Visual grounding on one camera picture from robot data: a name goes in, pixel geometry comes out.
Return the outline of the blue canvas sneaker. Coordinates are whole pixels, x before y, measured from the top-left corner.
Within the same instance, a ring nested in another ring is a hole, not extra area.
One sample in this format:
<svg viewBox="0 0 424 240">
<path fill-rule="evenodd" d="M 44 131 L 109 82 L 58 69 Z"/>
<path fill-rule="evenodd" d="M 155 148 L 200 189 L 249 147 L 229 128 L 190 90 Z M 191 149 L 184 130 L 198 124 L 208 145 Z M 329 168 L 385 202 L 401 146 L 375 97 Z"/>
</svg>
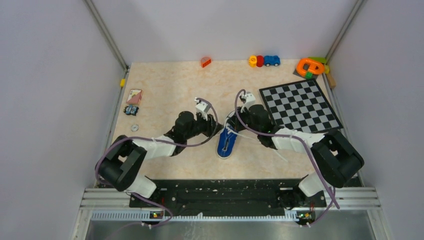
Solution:
<svg viewBox="0 0 424 240">
<path fill-rule="evenodd" d="M 217 145 L 217 155 L 222 159 L 227 159 L 231 156 L 233 152 L 233 148 L 237 139 L 237 132 L 235 131 L 232 124 L 232 117 L 235 115 L 235 111 L 231 111 L 224 123 L 223 128 L 219 134 L 219 140 Z"/>
</svg>

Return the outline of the white shoelace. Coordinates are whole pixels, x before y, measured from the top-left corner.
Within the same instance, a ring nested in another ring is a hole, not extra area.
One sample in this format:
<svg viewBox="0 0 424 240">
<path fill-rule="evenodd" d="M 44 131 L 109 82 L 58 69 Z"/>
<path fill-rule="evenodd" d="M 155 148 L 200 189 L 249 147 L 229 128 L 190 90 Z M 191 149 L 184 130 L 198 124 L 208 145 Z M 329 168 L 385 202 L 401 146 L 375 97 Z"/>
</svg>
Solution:
<svg viewBox="0 0 424 240">
<path fill-rule="evenodd" d="M 259 142 L 259 140 L 258 139 L 256 139 L 256 138 L 252 138 L 252 137 L 249 137 L 249 136 L 245 136 L 245 135 L 242 135 L 242 134 L 240 134 L 240 133 L 238 133 L 238 132 L 236 132 L 236 131 L 234 131 L 234 130 L 232 130 L 231 128 L 230 128 L 230 125 L 228 124 L 228 123 L 226 123 L 225 124 L 225 127 L 224 127 L 226 130 L 227 130 L 227 132 L 228 133 L 231 133 L 231 134 L 234 134 L 234 135 L 236 135 L 236 136 L 240 136 L 240 137 L 242 137 L 242 138 L 245 138 L 245 139 L 249 139 L 249 140 L 252 140 L 252 141 L 255 141 L 255 142 Z M 281 155 L 277 150 L 275 150 L 275 149 L 273 149 L 273 151 L 274 151 L 274 153 L 277 155 L 277 156 L 279 156 L 282 160 L 284 160 L 286 163 L 288 163 L 289 161 L 283 156 L 283 155 Z"/>
</svg>

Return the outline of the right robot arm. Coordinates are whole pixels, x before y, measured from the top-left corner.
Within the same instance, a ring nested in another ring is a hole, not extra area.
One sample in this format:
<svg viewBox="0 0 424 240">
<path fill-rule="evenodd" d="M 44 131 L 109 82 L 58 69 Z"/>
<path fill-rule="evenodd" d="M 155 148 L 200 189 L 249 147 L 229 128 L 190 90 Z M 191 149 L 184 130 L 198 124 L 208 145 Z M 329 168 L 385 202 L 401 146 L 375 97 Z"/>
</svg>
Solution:
<svg viewBox="0 0 424 240">
<path fill-rule="evenodd" d="M 320 191 L 333 194 L 330 187 L 343 188 L 364 166 L 359 152 L 336 130 L 327 133 L 307 133 L 274 125 L 268 112 L 260 104 L 237 107 L 227 117 L 227 124 L 235 132 L 248 130 L 266 148 L 306 154 L 314 172 L 304 177 L 293 192 L 299 206 L 307 206 Z"/>
</svg>

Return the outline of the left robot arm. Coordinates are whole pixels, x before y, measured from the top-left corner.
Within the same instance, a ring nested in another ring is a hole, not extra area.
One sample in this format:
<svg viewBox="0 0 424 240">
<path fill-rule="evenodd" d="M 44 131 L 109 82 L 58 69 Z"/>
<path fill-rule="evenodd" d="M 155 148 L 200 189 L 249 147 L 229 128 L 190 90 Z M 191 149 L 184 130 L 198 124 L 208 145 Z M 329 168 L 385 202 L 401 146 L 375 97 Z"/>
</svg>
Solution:
<svg viewBox="0 0 424 240">
<path fill-rule="evenodd" d="M 117 191 L 136 193 L 147 206 L 154 207 L 160 202 L 161 194 L 156 184 L 140 173 L 143 162 L 177 156 L 187 148 L 189 139 L 203 134 L 210 140 L 222 128 L 211 114 L 182 111 L 174 126 L 157 138 L 119 136 L 97 162 L 95 172 Z"/>
</svg>

